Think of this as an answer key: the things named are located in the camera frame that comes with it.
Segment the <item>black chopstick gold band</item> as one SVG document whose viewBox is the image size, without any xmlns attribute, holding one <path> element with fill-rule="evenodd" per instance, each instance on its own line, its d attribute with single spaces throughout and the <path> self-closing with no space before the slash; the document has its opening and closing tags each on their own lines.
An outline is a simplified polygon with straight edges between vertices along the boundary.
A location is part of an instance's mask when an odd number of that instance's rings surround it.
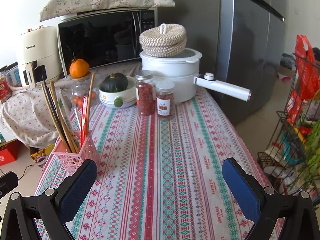
<svg viewBox="0 0 320 240">
<path fill-rule="evenodd" d="M 46 82 L 45 81 L 45 78 L 44 78 L 44 76 L 42 75 L 42 83 L 43 82 Z M 53 106 L 55 107 L 55 105 L 54 105 L 54 100 L 53 100 L 53 98 L 52 98 L 52 96 L 51 96 L 51 93 L 50 93 L 50 97 L 51 97 L 51 99 L 52 99 L 52 103 L 53 103 Z"/>
</svg>

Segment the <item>disposable bamboo chopstick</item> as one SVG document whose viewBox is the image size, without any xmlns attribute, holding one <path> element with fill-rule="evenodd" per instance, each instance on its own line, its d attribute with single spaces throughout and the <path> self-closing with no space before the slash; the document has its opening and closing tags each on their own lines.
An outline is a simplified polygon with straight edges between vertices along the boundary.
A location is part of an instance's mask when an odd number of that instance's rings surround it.
<svg viewBox="0 0 320 240">
<path fill-rule="evenodd" d="M 72 153 L 79 153 L 80 149 L 79 149 L 78 145 L 76 144 L 76 140 L 75 140 L 75 136 L 73 134 L 73 130 L 72 130 L 71 126 L 69 126 L 69 124 L 68 124 L 67 117 L 64 115 L 65 111 L 64 111 L 61 99 L 57 100 L 57 107 L 58 107 L 57 111 L 58 111 L 58 113 L 60 115 L 63 131 L 64 131 L 65 136 L 67 138 L 67 141 L 68 141 L 69 147 L 71 149 L 71 152 Z"/>
</svg>

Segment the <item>bamboo chopstick three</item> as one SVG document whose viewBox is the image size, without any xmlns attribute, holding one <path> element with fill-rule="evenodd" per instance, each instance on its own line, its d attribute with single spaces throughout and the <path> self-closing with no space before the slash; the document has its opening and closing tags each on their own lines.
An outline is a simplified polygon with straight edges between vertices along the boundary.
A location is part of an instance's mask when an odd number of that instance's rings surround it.
<svg viewBox="0 0 320 240">
<path fill-rule="evenodd" d="M 58 102 L 58 99 L 56 96 L 56 91 L 55 91 L 55 86 L 54 86 L 53 81 L 50 81 L 50 93 L 51 93 L 51 96 L 54 100 L 54 105 L 56 108 L 57 116 L 58 116 L 59 122 L 62 126 L 63 134 L 68 142 L 69 149 L 72 153 L 78 153 L 78 148 L 75 144 L 75 141 L 73 140 L 73 137 L 72 137 L 71 133 L 69 132 L 69 129 L 65 123 L 65 120 L 64 120 L 62 114 L 61 114 L 61 110 L 60 110 L 59 102 Z"/>
</svg>

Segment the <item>red plastic spoon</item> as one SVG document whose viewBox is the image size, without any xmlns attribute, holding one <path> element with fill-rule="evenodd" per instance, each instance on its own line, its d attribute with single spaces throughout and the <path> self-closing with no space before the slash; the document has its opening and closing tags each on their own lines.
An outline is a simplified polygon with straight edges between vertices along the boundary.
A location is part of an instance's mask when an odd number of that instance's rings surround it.
<svg viewBox="0 0 320 240">
<path fill-rule="evenodd" d="M 87 136 L 87 105 L 88 105 L 88 97 L 84 96 L 82 101 L 82 110 L 81 110 L 81 129 L 80 129 L 81 146 L 84 144 L 84 141 Z"/>
</svg>

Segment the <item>yellow cardboard box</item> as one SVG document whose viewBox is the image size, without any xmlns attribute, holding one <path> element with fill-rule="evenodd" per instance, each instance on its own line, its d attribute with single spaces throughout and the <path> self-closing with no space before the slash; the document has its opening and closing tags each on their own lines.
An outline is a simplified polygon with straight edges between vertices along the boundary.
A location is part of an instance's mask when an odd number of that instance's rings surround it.
<svg viewBox="0 0 320 240">
<path fill-rule="evenodd" d="M 35 148 L 35 147 L 29 147 L 29 152 L 30 152 L 30 157 L 31 159 L 35 162 L 35 164 L 40 167 L 43 168 L 44 165 L 46 164 L 49 155 L 51 154 L 53 148 L 54 148 L 54 144 L 51 144 L 45 148 Z"/>
</svg>

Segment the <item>green long beans bundle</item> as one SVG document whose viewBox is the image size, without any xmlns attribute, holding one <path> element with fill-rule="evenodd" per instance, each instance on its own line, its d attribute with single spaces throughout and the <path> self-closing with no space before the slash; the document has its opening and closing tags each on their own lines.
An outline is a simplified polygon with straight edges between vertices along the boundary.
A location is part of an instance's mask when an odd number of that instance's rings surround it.
<svg viewBox="0 0 320 240">
<path fill-rule="evenodd" d="M 304 161 L 299 169 L 303 188 L 319 179 L 319 96 L 308 101 L 291 96 L 287 105 L 287 122 L 302 138 Z"/>
</svg>

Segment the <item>floral white cloth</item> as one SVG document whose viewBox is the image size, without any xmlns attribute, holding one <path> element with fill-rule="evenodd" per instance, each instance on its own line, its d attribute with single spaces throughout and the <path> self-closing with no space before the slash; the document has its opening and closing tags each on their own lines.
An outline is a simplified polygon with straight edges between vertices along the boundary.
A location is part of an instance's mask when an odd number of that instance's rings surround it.
<svg viewBox="0 0 320 240">
<path fill-rule="evenodd" d="M 142 68 L 141 60 L 122 62 L 92 69 L 98 86 L 100 76 L 103 80 L 112 73 L 134 76 Z M 62 78 L 55 82 L 56 95 L 62 96 L 67 108 L 71 107 L 73 80 Z M 44 98 L 41 85 L 34 89 L 12 87 L 12 96 L 1 104 L 1 134 L 14 137 L 26 146 L 44 148 L 53 144 L 58 135 Z"/>
</svg>

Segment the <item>striped patterned tablecloth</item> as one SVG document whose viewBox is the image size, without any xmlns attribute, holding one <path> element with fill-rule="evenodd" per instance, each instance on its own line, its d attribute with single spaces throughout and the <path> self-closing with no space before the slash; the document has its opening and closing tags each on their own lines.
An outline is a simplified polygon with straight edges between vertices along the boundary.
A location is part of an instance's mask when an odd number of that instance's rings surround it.
<svg viewBox="0 0 320 240">
<path fill-rule="evenodd" d="M 136 106 L 91 110 L 97 179 L 67 227 L 75 239 L 244 239 L 245 218 L 221 165 L 233 157 L 268 180 L 205 89 L 169 120 Z"/>
</svg>

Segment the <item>orange tangerine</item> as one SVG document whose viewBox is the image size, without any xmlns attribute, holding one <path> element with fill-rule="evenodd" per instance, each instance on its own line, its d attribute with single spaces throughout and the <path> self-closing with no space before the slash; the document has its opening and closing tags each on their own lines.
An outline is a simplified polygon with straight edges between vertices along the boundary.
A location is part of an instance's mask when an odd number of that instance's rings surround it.
<svg viewBox="0 0 320 240">
<path fill-rule="evenodd" d="M 87 75 L 89 72 L 89 64 L 84 59 L 77 59 L 73 54 L 73 59 L 69 67 L 71 78 L 79 79 Z"/>
</svg>

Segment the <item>white ceramic bowl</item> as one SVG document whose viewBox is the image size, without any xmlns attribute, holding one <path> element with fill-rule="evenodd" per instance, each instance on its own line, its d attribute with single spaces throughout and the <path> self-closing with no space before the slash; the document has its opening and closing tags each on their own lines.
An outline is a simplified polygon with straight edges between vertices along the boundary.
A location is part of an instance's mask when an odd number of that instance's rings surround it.
<svg viewBox="0 0 320 240">
<path fill-rule="evenodd" d="M 109 93 L 102 90 L 102 84 L 99 85 L 99 100 L 108 108 L 126 108 L 136 104 L 136 82 L 134 77 L 126 76 L 128 87 L 121 92 Z"/>
</svg>

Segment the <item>red plastic bag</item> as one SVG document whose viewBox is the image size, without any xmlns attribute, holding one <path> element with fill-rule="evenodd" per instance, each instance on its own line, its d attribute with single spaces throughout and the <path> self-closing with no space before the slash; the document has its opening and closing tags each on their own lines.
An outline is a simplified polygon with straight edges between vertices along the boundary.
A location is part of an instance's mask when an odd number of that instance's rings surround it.
<svg viewBox="0 0 320 240">
<path fill-rule="evenodd" d="M 294 55 L 297 84 L 286 105 L 287 121 L 292 125 L 312 123 L 319 119 L 319 65 L 305 35 L 297 35 Z"/>
</svg>

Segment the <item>tall goji berry jar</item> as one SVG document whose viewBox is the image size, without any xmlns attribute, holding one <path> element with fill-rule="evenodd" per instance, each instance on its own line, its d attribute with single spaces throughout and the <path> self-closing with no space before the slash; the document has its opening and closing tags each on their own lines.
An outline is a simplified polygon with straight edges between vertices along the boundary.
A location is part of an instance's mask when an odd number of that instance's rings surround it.
<svg viewBox="0 0 320 240">
<path fill-rule="evenodd" d="M 135 73 L 135 82 L 138 113 L 142 116 L 152 115 L 155 112 L 153 72 L 138 70 Z"/>
</svg>

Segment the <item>black microwave oven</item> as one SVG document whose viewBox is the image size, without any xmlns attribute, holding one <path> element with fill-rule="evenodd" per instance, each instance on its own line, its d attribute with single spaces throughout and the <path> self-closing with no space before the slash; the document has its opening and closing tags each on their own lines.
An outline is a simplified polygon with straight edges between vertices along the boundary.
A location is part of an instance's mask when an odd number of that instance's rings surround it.
<svg viewBox="0 0 320 240">
<path fill-rule="evenodd" d="M 79 14 L 57 25 L 64 76 L 74 59 L 98 68 L 139 58 L 140 34 L 157 23 L 153 9 L 99 11 Z"/>
</svg>

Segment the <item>grey refrigerator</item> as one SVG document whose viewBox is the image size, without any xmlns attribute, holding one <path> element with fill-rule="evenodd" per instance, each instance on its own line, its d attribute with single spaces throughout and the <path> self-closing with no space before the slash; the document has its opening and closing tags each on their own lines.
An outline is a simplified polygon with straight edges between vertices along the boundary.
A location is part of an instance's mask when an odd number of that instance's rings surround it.
<svg viewBox="0 0 320 240">
<path fill-rule="evenodd" d="M 178 23 L 187 47 L 202 54 L 200 71 L 251 90 L 244 102 L 213 93 L 233 124 L 270 99 L 284 51 L 286 0 L 173 0 L 158 10 L 159 23 Z"/>
</svg>

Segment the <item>woven rattan basket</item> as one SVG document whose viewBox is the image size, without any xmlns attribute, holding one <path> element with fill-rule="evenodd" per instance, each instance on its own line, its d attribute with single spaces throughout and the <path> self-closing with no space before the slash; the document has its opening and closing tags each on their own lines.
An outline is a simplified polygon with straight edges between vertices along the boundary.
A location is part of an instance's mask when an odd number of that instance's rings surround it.
<svg viewBox="0 0 320 240">
<path fill-rule="evenodd" d="M 139 42 L 146 55 L 153 57 L 172 57 L 184 51 L 187 32 L 180 24 L 162 23 L 140 34 Z"/>
</svg>

